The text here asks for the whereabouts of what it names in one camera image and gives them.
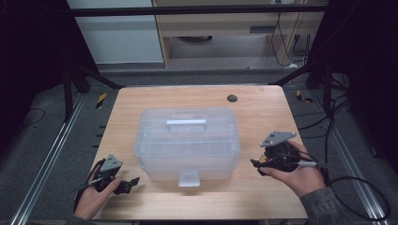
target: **wooden table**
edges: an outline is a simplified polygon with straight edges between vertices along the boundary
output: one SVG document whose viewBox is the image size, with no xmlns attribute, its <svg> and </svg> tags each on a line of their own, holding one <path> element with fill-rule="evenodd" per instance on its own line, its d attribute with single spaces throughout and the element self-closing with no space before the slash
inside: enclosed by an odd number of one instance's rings
<svg viewBox="0 0 398 225">
<path fill-rule="evenodd" d="M 237 102 L 227 96 L 236 95 Z M 133 153 L 140 114 L 149 108 L 230 107 L 236 111 L 240 162 L 232 178 L 179 187 L 177 181 L 151 181 Z M 141 177 L 130 194 L 112 195 L 96 219 L 261 219 L 306 218 L 299 198 L 285 184 L 260 176 L 250 162 L 272 130 L 297 131 L 279 86 L 133 87 L 120 90 L 95 162 L 113 153 L 123 180 Z M 300 137 L 294 139 L 301 143 Z"/>
</svg>

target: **person's right hand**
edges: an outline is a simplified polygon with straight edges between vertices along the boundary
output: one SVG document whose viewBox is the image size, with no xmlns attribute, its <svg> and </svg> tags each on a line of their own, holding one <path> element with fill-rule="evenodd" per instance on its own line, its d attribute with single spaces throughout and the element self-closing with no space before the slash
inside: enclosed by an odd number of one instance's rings
<svg viewBox="0 0 398 225">
<path fill-rule="evenodd" d="M 91 175 L 90 181 L 94 179 L 94 174 L 99 168 L 100 166 L 98 166 L 95 172 Z M 80 197 L 74 216 L 84 220 L 90 220 L 93 218 L 104 205 L 108 197 L 117 189 L 120 181 L 121 180 L 119 178 L 116 178 L 102 192 L 97 192 L 93 186 L 87 187 L 84 190 L 82 197 Z"/>
<path fill-rule="evenodd" d="M 308 153 L 307 149 L 303 145 L 293 141 L 288 142 L 296 147 L 300 152 Z M 308 158 L 305 154 L 300 153 L 300 155 L 303 158 Z M 270 167 L 260 168 L 260 170 L 263 173 L 284 182 L 299 198 L 326 187 L 321 172 L 315 167 L 298 166 L 292 172 L 282 172 Z"/>
</svg>

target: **clear plastic container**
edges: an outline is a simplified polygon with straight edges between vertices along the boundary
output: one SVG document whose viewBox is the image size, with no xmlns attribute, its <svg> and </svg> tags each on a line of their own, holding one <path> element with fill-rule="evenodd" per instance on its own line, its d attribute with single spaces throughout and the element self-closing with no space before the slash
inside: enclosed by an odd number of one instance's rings
<svg viewBox="0 0 398 225">
<path fill-rule="evenodd" d="M 237 117 L 230 108 L 150 109 L 141 114 L 134 153 L 152 180 L 229 179 L 239 162 Z"/>
</svg>

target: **black cable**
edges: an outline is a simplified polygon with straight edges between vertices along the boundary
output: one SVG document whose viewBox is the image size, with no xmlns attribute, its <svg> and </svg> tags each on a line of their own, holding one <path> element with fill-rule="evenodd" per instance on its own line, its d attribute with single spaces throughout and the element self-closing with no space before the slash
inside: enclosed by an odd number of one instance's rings
<svg viewBox="0 0 398 225">
<path fill-rule="evenodd" d="M 283 44 L 283 47 L 284 47 L 284 53 L 286 54 L 287 58 L 289 58 L 289 59 L 290 59 L 291 61 L 293 61 L 294 63 L 301 62 L 302 60 L 295 60 L 295 59 L 292 59 L 292 58 L 290 57 L 290 55 L 289 55 L 289 52 L 287 52 L 286 43 L 284 42 L 284 38 L 283 38 L 283 34 L 282 34 L 282 29 L 281 29 L 281 12 L 278 14 L 278 22 L 277 22 L 277 25 L 278 25 L 279 34 L 280 34 L 280 36 L 281 36 L 282 44 Z"/>
<path fill-rule="evenodd" d="M 323 137 L 325 137 L 326 136 L 326 134 L 324 134 L 324 135 L 319 135 L 319 136 L 301 136 L 301 138 L 302 139 L 315 139 L 315 138 L 323 138 Z"/>
<path fill-rule="evenodd" d="M 274 51 L 274 54 L 275 54 L 277 63 L 278 63 L 280 66 L 282 66 L 282 67 L 286 67 L 286 66 L 289 66 L 289 64 L 286 64 L 286 65 L 285 65 L 285 64 L 282 64 L 281 62 L 279 62 L 277 53 L 276 53 L 275 48 L 274 48 L 274 45 L 273 45 L 273 38 L 274 38 L 275 32 L 276 32 L 276 30 L 277 30 L 278 28 L 279 28 L 279 31 L 280 31 L 280 34 L 281 34 L 281 40 L 282 40 L 282 43 L 283 43 L 283 46 L 284 46 L 284 52 L 285 52 L 285 54 L 287 55 L 287 57 L 288 57 L 290 60 L 292 60 L 293 63 L 301 62 L 301 60 L 296 61 L 296 60 L 293 60 L 293 59 L 290 58 L 290 56 L 289 56 L 289 54 L 288 54 L 288 52 L 287 52 L 286 45 L 285 45 L 285 43 L 284 43 L 284 38 L 283 38 L 283 35 L 282 35 L 280 20 L 281 20 L 281 12 L 278 13 L 278 20 L 277 20 L 277 22 L 276 22 L 276 24 L 275 24 L 275 28 L 274 28 L 274 30 L 273 30 L 273 32 L 272 32 L 272 36 L 271 36 L 271 47 L 272 47 L 272 50 Z"/>
<path fill-rule="evenodd" d="M 355 10 L 357 9 L 358 5 L 360 4 L 360 0 L 357 0 L 356 5 L 352 7 L 351 11 L 347 14 L 347 16 L 344 18 L 344 20 L 337 26 L 337 28 L 334 30 L 334 32 L 329 36 L 329 38 L 323 42 L 323 44 L 317 49 L 316 52 L 312 53 L 307 60 L 314 60 L 316 63 L 319 61 L 315 58 L 323 58 L 324 55 L 319 54 L 323 52 L 323 50 L 329 46 L 329 43 L 333 41 L 334 37 L 340 32 L 340 30 L 343 29 L 344 25 L 347 23 L 347 21 L 351 18 L 351 16 L 354 14 Z M 300 75 L 304 70 L 300 70 L 299 73 L 293 72 L 292 74 L 287 75 L 286 77 L 278 80 L 277 82 L 273 82 L 272 84 L 278 84 L 282 85 L 285 84 L 286 82 L 292 80 L 294 77 L 297 77 Z"/>
<path fill-rule="evenodd" d="M 29 112 L 31 112 L 31 111 L 41 111 L 41 112 L 42 112 L 42 115 L 41 115 L 41 117 L 40 117 L 37 121 L 35 121 L 35 122 L 33 122 L 33 123 L 30 123 L 30 124 L 22 124 L 21 127 L 28 127 L 28 126 L 35 125 L 36 123 L 40 122 L 40 121 L 44 118 L 44 116 L 46 115 L 46 112 L 45 112 L 44 110 L 42 110 L 42 109 L 39 109 L 39 108 L 37 108 L 37 109 L 30 109 Z"/>
<path fill-rule="evenodd" d="M 311 158 L 312 161 L 318 162 L 318 160 L 317 160 L 315 157 L 313 157 L 311 154 L 306 153 L 306 152 L 302 152 L 302 151 L 299 151 L 299 150 L 298 150 L 298 152 L 299 152 L 299 153 L 302 153 L 302 154 L 304 154 L 304 155 L 309 156 L 309 157 Z"/>
<path fill-rule="evenodd" d="M 377 192 L 377 194 L 383 199 L 384 204 L 385 204 L 385 206 L 386 206 L 386 211 L 387 211 L 387 212 L 385 213 L 384 217 L 380 217 L 380 218 L 368 217 L 368 216 L 365 216 L 365 215 L 359 213 L 358 211 L 354 210 L 353 208 L 349 207 L 349 206 L 336 194 L 336 192 L 335 192 L 334 189 L 332 188 L 334 183 L 336 183 L 336 182 L 338 182 L 338 181 L 342 181 L 342 180 L 356 180 L 356 181 L 360 181 L 360 182 L 365 183 L 366 185 L 368 185 L 368 186 L 369 186 L 372 190 L 374 190 L 375 192 Z M 364 219 L 366 219 L 366 220 L 376 222 L 376 221 L 385 220 L 386 218 L 388 218 L 388 217 L 390 216 L 390 203 L 389 203 L 389 201 L 388 201 L 387 198 L 383 195 L 383 193 L 381 192 L 381 190 L 380 190 L 379 188 L 377 188 L 375 185 L 372 185 L 372 183 L 370 183 L 370 182 L 368 182 L 368 181 L 366 181 L 366 180 L 363 180 L 363 179 L 358 178 L 358 177 L 355 177 L 355 176 L 342 176 L 342 177 L 339 177 L 339 178 L 336 178 L 336 179 L 330 181 L 330 182 L 329 182 L 329 186 L 330 186 L 330 189 L 333 191 L 334 195 L 336 196 L 336 199 L 337 199 L 345 208 L 347 208 L 351 213 L 357 215 L 357 216 L 360 217 L 360 218 L 364 218 Z"/>
<path fill-rule="evenodd" d="M 93 167 L 93 169 L 90 171 L 90 173 L 88 174 L 87 178 L 85 178 L 84 183 L 78 187 L 77 189 L 74 189 L 72 192 L 73 193 L 73 197 L 72 199 L 74 199 L 74 205 L 73 205 L 73 213 L 76 211 L 76 207 L 77 204 L 79 203 L 80 198 L 82 197 L 82 194 L 84 192 L 84 190 L 88 187 L 88 182 L 90 181 L 91 176 L 93 175 L 93 173 L 96 171 L 98 166 L 103 165 L 103 163 L 105 162 L 105 158 L 98 161 L 96 163 L 96 165 Z"/>
<path fill-rule="evenodd" d="M 303 57 L 304 64 L 307 61 L 307 57 L 308 57 L 307 55 L 310 54 L 310 36 L 311 35 L 307 35 L 307 41 L 305 43 L 304 50 L 298 51 L 298 50 L 296 50 L 296 46 L 297 46 L 297 44 L 299 42 L 300 35 L 295 35 L 295 43 L 293 45 L 293 54 L 295 56 Z"/>
<path fill-rule="evenodd" d="M 297 159 L 304 160 L 304 161 L 314 161 L 312 158 L 309 159 L 309 158 L 306 158 L 306 157 L 298 157 L 298 156 L 293 156 L 293 155 L 283 154 L 283 153 L 278 153 L 278 154 L 275 154 L 274 156 L 276 156 L 276 157 L 282 157 L 282 158 L 297 158 Z"/>
<path fill-rule="evenodd" d="M 331 133 L 331 130 L 333 129 L 334 126 L 334 114 L 341 108 L 343 108 L 343 106 L 346 105 L 346 103 L 348 102 L 347 100 L 343 101 L 342 103 L 340 103 L 338 106 L 336 106 L 336 102 L 338 101 L 339 98 L 343 98 L 345 97 L 345 93 L 342 94 L 341 96 L 337 97 L 336 99 L 334 99 L 333 101 L 333 105 L 331 107 L 331 114 L 329 116 L 329 125 L 328 125 L 328 129 L 326 131 L 325 134 L 325 163 L 328 164 L 328 141 L 329 141 L 329 134 Z"/>
<path fill-rule="evenodd" d="M 339 112 L 342 110 L 342 108 L 343 108 L 344 106 L 347 106 L 347 105 L 349 105 L 349 102 L 348 102 L 348 100 L 345 100 L 344 102 L 342 102 L 342 103 L 338 106 L 338 108 L 336 108 L 336 113 L 339 113 Z"/>
<path fill-rule="evenodd" d="M 314 115 L 314 114 L 320 114 L 321 112 L 310 112 L 310 113 L 304 113 L 304 114 L 298 114 L 298 115 L 293 115 L 293 117 L 300 117 L 300 116 L 305 116 L 305 115 Z"/>
<path fill-rule="evenodd" d="M 339 79 L 335 78 L 334 76 L 331 76 L 333 82 L 335 85 L 337 85 L 341 90 L 348 91 L 348 85 L 345 84 L 344 80 L 344 75 L 343 75 L 343 81 L 340 81 Z"/>
<path fill-rule="evenodd" d="M 324 120 L 326 120 L 326 119 L 328 119 L 328 118 L 329 118 L 328 116 L 325 116 L 325 117 L 323 117 L 322 119 L 316 121 L 315 123 L 310 124 L 309 126 L 298 128 L 298 130 L 303 130 L 303 129 L 308 129 L 308 128 L 315 127 L 316 125 L 322 123 L 322 121 L 324 121 Z"/>
<path fill-rule="evenodd" d="M 344 83 L 344 85 L 345 85 L 345 86 L 347 86 L 347 87 L 348 87 L 348 85 L 345 83 L 345 78 L 344 78 L 346 75 L 345 75 L 345 74 L 343 74 L 343 73 L 342 73 L 342 75 L 343 75 L 343 76 L 342 76 L 342 78 L 343 78 L 343 83 Z"/>
</svg>

